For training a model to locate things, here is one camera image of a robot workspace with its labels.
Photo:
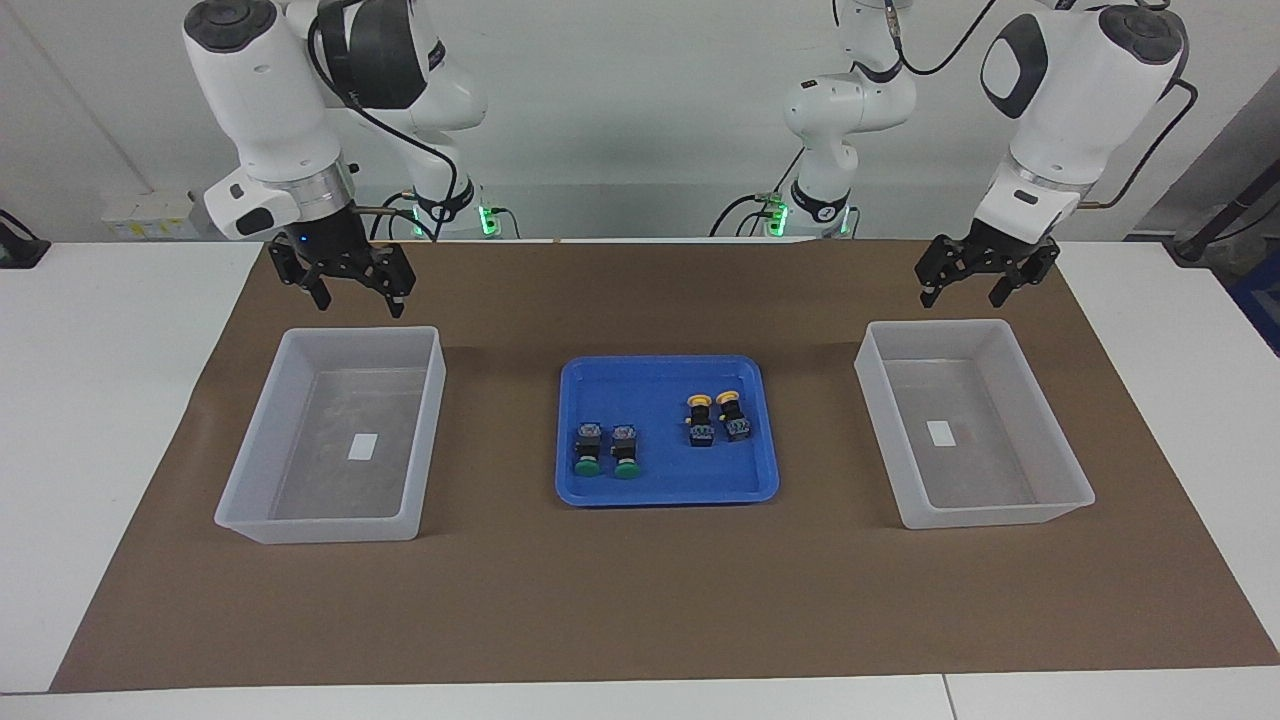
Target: brown mat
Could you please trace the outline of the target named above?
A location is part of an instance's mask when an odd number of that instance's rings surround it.
[[[922,250],[415,247],[404,323],[440,328],[449,372],[422,534],[276,547],[212,514],[280,334],[387,320],[346,283],[319,314],[261,259],[54,691],[1280,662],[1061,278],[1000,313],[972,283],[927,314]],[[964,316],[1014,324],[1096,506],[902,529],[851,364],[870,320]],[[559,368],[640,352],[760,364],[772,502],[558,501]]]

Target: white tabletop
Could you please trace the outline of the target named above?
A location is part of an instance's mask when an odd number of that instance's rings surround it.
[[[61,245],[36,270],[0,273],[0,692],[49,688],[257,250]],[[1060,264],[1280,637],[1280,360],[1208,273],[1175,268],[1157,246],[1074,243]],[[1280,669],[1270,667],[0,698],[0,717],[131,719],[1275,717],[1277,708]]]

